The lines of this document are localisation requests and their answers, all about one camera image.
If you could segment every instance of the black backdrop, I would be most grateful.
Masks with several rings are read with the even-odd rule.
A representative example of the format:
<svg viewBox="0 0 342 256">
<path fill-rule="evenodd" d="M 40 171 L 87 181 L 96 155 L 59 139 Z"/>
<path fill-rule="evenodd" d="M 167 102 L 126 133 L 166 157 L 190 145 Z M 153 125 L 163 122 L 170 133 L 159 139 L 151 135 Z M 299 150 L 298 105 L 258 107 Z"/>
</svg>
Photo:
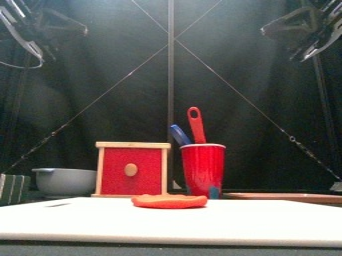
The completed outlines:
<svg viewBox="0 0 342 256">
<path fill-rule="evenodd" d="M 329 189 L 334 177 L 279 130 L 285 129 L 326 165 L 337 166 L 314 62 L 290 62 L 285 48 L 261 35 L 261 27 L 298 8 L 299 1 L 175 0 L 171 27 L 170 2 L 46 2 L 86 24 L 90 34 L 66 41 L 58 60 L 47 58 L 42 69 L 24 72 L 0 67 L 2 169 L 71 119 L 12 172 L 31 175 L 31 169 L 42 167 L 96 169 L 96 141 L 167 142 L 171 70 L 173 121 L 190 135 L 186 111 L 191 106 L 201 108 L 207 141 L 227 146 L 225 188 Z M 166 47 L 170 29 L 177 36 L 173 56 Z M 338 46 L 340 42 L 322 56 L 337 127 Z M 26 59 L 12 41 L 2 42 L 2 58 L 16 63 Z M 170 172 L 183 186 L 181 152 L 178 145 L 173 146 Z"/>
</svg>

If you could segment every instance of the wooden box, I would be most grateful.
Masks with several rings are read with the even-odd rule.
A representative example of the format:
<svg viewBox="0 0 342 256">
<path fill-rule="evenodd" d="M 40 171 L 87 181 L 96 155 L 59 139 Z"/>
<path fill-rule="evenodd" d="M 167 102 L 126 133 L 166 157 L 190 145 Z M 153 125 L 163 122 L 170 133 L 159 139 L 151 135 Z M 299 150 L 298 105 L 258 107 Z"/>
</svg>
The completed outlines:
<svg viewBox="0 0 342 256">
<path fill-rule="evenodd" d="M 96 191 L 92 196 L 167 194 L 170 143 L 96 142 Z"/>
</svg>

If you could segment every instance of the gray bowl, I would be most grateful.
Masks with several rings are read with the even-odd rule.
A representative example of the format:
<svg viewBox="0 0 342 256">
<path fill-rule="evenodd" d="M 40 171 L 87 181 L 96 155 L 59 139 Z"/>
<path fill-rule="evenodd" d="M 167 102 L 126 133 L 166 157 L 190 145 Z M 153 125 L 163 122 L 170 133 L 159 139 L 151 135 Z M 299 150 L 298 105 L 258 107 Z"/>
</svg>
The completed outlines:
<svg viewBox="0 0 342 256">
<path fill-rule="evenodd" d="M 95 190 L 96 171 L 64 168 L 39 168 L 36 183 L 39 191 L 50 198 L 90 195 Z"/>
</svg>

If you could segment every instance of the box knob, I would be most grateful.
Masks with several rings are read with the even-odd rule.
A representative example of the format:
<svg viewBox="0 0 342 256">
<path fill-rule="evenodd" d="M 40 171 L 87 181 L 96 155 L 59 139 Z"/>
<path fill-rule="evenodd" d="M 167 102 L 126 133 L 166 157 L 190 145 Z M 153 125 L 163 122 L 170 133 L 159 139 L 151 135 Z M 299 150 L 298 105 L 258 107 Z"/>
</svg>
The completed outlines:
<svg viewBox="0 0 342 256">
<path fill-rule="evenodd" d="M 124 173 L 132 177 L 138 173 L 138 166 L 135 164 L 127 164 L 124 167 Z"/>
</svg>

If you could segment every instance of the plastic cup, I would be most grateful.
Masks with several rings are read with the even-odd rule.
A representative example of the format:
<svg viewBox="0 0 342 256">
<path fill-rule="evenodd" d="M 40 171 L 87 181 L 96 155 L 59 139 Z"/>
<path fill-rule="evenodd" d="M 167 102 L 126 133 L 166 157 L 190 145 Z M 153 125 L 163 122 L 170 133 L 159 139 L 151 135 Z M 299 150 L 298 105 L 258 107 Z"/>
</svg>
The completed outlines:
<svg viewBox="0 0 342 256">
<path fill-rule="evenodd" d="M 187 192 L 194 196 L 219 199 L 225 171 L 226 146 L 189 144 L 181 147 Z"/>
</svg>

